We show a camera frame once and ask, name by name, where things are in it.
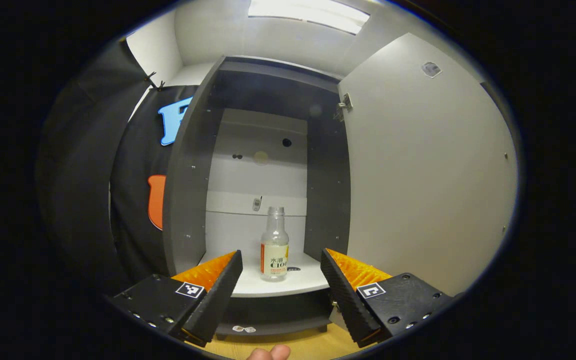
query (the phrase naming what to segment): white cabinet door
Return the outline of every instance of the white cabinet door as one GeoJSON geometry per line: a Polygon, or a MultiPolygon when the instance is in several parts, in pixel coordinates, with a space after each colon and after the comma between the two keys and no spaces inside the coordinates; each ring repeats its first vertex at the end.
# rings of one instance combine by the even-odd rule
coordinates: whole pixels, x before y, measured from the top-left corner
{"type": "Polygon", "coordinates": [[[338,85],[350,160],[348,255],[454,296],[489,264],[517,196],[508,127],[480,84],[405,34],[338,85]],[[430,77],[423,65],[441,72],[430,77]]]}

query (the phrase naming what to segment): glass bottle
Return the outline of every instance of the glass bottle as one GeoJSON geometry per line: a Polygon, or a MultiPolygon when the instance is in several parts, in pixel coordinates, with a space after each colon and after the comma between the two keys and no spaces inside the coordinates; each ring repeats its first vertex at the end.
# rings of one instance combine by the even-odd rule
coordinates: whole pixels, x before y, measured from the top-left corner
{"type": "Polygon", "coordinates": [[[261,278],[281,281],[288,269],[288,234],[284,230],[284,208],[269,207],[265,232],[261,235],[261,278]]]}

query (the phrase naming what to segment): fluorescent light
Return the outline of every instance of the fluorescent light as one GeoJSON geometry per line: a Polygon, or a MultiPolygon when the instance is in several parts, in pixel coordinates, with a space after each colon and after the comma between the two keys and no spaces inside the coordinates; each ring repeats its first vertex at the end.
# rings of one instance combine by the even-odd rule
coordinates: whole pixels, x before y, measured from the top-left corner
{"type": "Polygon", "coordinates": [[[363,11],[333,0],[251,0],[248,16],[310,21],[354,35],[370,18],[363,11]]]}

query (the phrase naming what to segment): human hand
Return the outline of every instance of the human hand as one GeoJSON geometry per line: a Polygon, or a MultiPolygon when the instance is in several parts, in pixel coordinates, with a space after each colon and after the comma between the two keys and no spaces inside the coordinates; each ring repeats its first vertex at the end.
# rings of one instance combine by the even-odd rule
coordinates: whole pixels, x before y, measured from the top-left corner
{"type": "Polygon", "coordinates": [[[270,351],[262,348],[252,350],[246,360],[286,360],[290,356],[290,347],[275,345],[270,351]]]}

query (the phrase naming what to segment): bottle label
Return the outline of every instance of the bottle label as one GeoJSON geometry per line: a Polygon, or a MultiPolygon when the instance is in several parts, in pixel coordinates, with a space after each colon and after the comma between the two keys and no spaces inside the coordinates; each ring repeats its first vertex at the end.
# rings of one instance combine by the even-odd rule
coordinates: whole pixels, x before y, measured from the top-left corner
{"type": "Polygon", "coordinates": [[[281,276],[288,269],[288,245],[261,244],[261,273],[281,276]]]}

